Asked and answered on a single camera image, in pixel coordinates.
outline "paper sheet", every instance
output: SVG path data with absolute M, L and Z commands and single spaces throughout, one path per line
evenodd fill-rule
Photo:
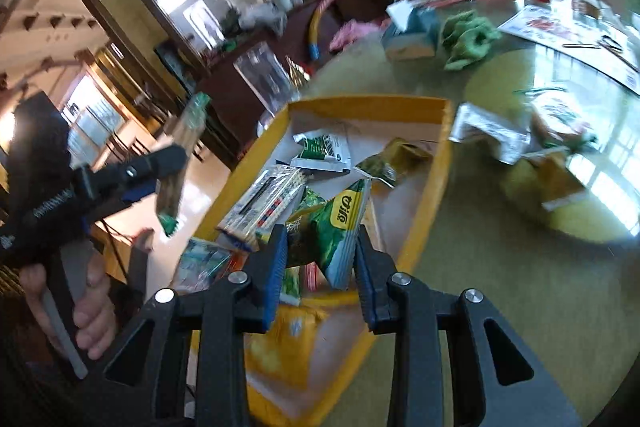
M 596 44 L 604 35 L 602 29 L 591 28 L 577 21 L 567 23 L 549 8 L 533 5 L 525 6 L 498 29 L 576 58 L 640 94 L 640 75 L 611 52 L 604 48 L 594 50 L 562 47 L 563 44 Z M 638 60 L 628 48 L 626 35 L 610 26 L 606 26 L 606 29 L 624 49 L 623 56 L 626 60 L 637 66 Z

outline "metal screw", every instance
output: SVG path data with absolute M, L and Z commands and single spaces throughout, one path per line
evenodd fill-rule
M 391 276 L 391 280 L 401 286 L 407 286 L 411 282 L 411 276 L 403 272 L 396 272 Z
M 162 288 L 156 292 L 156 301 L 165 304 L 174 298 L 174 291 L 171 288 Z
M 482 292 L 480 290 L 471 288 L 470 290 L 467 290 L 465 292 L 465 299 L 469 302 L 473 302 L 474 304 L 478 304 L 478 302 L 482 302 L 482 299 L 484 299 L 484 295 L 482 295 Z
M 229 282 L 232 282 L 233 284 L 242 284 L 245 283 L 247 279 L 249 279 L 249 276 L 242 271 L 231 272 L 227 279 L 229 279 Z

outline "ceiling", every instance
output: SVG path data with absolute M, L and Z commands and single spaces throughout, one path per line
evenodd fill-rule
M 0 0 L 0 5 L 8 6 L 11 1 Z M 70 61 L 82 49 L 95 51 L 104 45 L 107 35 L 93 22 L 81 0 L 19 0 L 0 33 L 0 73 L 7 73 L 8 86 L 47 57 Z M 62 68 L 54 68 L 40 73 L 31 85 L 42 84 L 47 91 L 61 72 Z

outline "tissue box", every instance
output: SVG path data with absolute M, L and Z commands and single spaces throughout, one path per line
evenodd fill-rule
M 387 7 L 391 25 L 382 35 L 388 60 L 433 57 L 438 49 L 440 21 L 432 8 L 413 7 L 403 0 Z

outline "person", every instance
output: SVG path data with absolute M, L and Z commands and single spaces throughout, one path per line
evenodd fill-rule
M 51 345 L 65 356 L 49 315 L 42 304 L 47 286 L 47 274 L 42 264 L 32 264 L 20 270 L 20 285 L 34 319 L 47 335 Z M 95 252 L 89 261 L 84 296 L 76 302 L 74 322 L 79 328 L 76 343 L 92 360 L 99 359 L 116 335 L 117 324 L 113 303 L 109 298 L 110 279 L 104 269 L 103 257 Z

